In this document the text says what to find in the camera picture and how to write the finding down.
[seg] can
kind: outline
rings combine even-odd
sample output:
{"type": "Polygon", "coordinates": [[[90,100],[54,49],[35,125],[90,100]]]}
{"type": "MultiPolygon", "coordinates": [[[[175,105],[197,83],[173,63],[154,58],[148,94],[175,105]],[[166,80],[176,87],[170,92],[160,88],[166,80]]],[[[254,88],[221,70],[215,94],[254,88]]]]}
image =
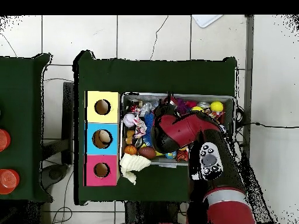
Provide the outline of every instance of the can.
{"type": "Polygon", "coordinates": [[[211,104],[209,102],[202,101],[202,102],[199,102],[197,104],[197,106],[201,107],[202,109],[207,109],[207,108],[211,107],[211,104]]]}

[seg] circular hole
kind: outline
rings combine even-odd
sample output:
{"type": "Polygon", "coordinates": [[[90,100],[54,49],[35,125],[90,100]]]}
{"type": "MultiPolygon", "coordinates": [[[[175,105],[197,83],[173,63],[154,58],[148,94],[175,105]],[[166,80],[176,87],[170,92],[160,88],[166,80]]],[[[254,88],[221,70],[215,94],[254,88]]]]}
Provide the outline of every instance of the circular hole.
{"type": "Polygon", "coordinates": [[[98,163],[93,168],[93,172],[99,178],[105,178],[110,173],[110,169],[109,169],[109,166],[107,164],[105,164],[105,163],[98,163]]]}
{"type": "Polygon", "coordinates": [[[106,149],[112,143],[112,135],[106,129],[99,129],[92,136],[93,144],[99,149],[106,149]]]}
{"type": "Polygon", "coordinates": [[[111,110],[111,105],[107,100],[98,100],[95,103],[95,111],[100,115],[106,115],[111,110]]]}

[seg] plush toy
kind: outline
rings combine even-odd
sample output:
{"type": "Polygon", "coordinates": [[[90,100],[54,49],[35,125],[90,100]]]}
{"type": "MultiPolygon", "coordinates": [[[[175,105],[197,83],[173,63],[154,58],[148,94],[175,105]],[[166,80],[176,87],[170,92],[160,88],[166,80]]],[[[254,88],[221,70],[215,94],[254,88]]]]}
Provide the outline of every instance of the plush toy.
{"type": "Polygon", "coordinates": [[[127,138],[126,138],[126,144],[132,144],[133,143],[133,136],[135,135],[135,131],[133,129],[130,129],[127,131],[127,138]]]}
{"type": "Polygon", "coordinates": [[[188,107],[183,99],[178,98],[177,100],[178,106],[176,107],[176,110],[179,114],[185,114],[188,111],[188,107]]]}
{"type": "Polygon", "coordinates": [[[189,108],[196,107],[196,104],[197,102],[193,100],[186,101],[186,106],[188,106],[189,108]]]}

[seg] toy ball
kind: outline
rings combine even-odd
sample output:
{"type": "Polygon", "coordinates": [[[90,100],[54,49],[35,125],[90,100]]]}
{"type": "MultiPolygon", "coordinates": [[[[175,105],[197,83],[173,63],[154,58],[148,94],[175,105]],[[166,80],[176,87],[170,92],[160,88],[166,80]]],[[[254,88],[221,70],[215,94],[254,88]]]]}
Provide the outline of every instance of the toy ball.
{"type": "Polygon", "coordinates": [[[126,146],[124,149],[124,153],[127,153],[129,155],[136,155],[137,154],[137,149],[133,145],[126,146]]]}
{"type": "Polygon", "coordinates": [[[171,153],[165,154],[167,159],[174,159],[176,157],[176,151],[173,151],[171,153]]]}
{"type": "Polygon", "coordinates": [[[152,147],[143,147],[139,149],[139,155],[147,158],[147,159],[152,159],[156,157],[156,151],[152,147]]]}
{"type": "Polygon", "coordinates": [[[124,125],[129,128],[134,126],[133,119],[135,119],[135,115],[133,113],[127,113],[123,118],[124,125]]]}
{"type": "Polygon", "coordinates": [[[223,111],[223,104],[220,101],[214,101],[211,103],[212,111],[223,111]]]}
{"type": "Polygon", "coordinates": [[[203,109],[199,106],[192,107],[191,111],[203,111],[203,109]]]}

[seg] green table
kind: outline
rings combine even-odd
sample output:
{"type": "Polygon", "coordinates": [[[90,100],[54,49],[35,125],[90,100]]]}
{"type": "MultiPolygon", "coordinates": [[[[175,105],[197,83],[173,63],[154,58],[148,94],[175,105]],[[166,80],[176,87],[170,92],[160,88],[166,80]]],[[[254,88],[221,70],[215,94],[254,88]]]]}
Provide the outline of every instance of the green table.
{"type": "Polygon", "coordinates": [[[7,130],[11,144],[0,152],[0,169],[14,169],[20,183],[3,200],[50,202],[40,185],[42,76],[50,54],[34,58],[0,57],[0,128],[7,130]]]}
{"type": "Polygon", "coordinates": [[[96,60],[82,51],[74,60],[75,77],[75,169],[74,199],[86,201],[173,201],[189,200],[187,167],[169,169],[150,166],[136,173],[133,185],[121,177],[115,187],[84,187],[84,92],[151,92],[235,96],[235,58],[223,61],[128,61],[96,60]]]}

